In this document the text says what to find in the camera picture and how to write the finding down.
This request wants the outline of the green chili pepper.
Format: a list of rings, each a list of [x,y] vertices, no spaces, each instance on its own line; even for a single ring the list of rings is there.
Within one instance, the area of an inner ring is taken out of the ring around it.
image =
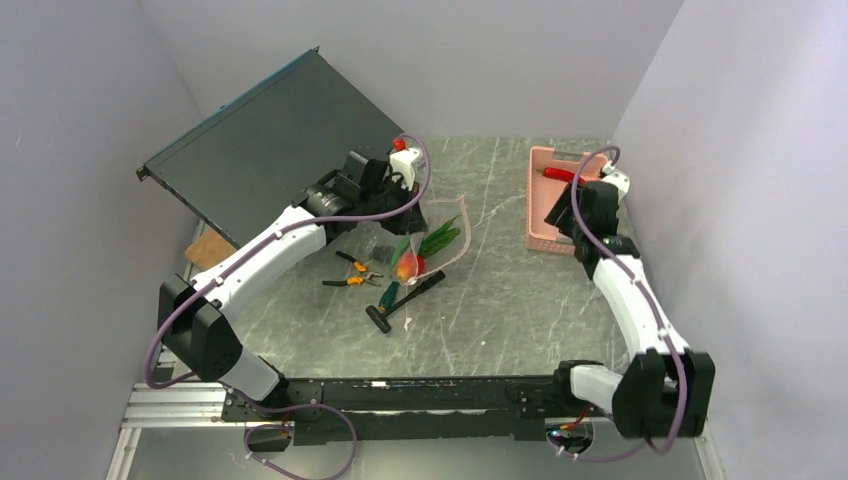
[[[394,269],[397,266],[402,255],[409,250],[410,245],[411,239],[409,237],[403,237],[402,240],[397,244],[389,262],[389,267],[391,269]]]

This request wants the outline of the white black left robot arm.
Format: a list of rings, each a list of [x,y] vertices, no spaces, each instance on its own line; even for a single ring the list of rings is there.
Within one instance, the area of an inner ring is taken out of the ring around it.
[[[216,266],[162,283],[158,329],[163,345],[204,382],[219,382],[248,398],[264,420],[291,403],[289,382],[245,347],[232,322],[252,299],[301,260],[361,222],[395,235],[418,233],[418,205],[431,165],[421,147],[394,148],[381,158],[352,150],[344,165],[305,188],[260,234]]]

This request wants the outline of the red chili pepper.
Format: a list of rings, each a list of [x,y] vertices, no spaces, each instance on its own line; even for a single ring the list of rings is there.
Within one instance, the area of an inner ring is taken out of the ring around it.
[[[577,181],[578,185],[583,185],[586,182],[586,180],[583,177],[576,175],[573,171],[569,171],[569,170],[565,170],[565,169],[561,169],[561,168],[556,168],[556,167],[545,167],[545,168],[539,170],[539,173],[544,178],[563,181],[563,182],[566,182],[566,183],[571,183],[571,182]]]

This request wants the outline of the green cucumber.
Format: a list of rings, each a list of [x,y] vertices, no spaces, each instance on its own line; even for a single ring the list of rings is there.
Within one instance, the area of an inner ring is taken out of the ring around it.
[[[461,233],[459,227],[453,226],[456,219],[457,217],[449,219],[425,237],[419,246],[418,255],[427,259],[449,246]]]

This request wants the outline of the clear zip top bag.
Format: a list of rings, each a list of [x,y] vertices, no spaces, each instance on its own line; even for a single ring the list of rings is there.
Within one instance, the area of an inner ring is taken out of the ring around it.
[[[427,228],[392,235],[373,224],[366,236],[367,259],[393,281],[415,285],[459,261],[471,244],[466,196],[431,199],[422,203]]]

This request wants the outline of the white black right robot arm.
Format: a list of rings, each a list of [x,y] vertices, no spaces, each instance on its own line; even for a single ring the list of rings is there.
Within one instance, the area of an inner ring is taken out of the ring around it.
[[[587,404],[597,407],[625,438],[698,437],[715,364],[671,325],[645,277],[636,243],[619,233],[619,193],[605,181],[569,184],[544,219],[572,240],[574,256],[608,303],[630,357],[622,374],[595,361],[561,362],[551,401],[564,415]]]

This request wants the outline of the red tomato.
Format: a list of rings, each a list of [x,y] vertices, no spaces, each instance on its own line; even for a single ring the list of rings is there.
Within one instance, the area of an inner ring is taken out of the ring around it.
[[[425,270],[425,260],[413,252],[404,253],[395,266],[395,276],[401,283],[410,281]]]

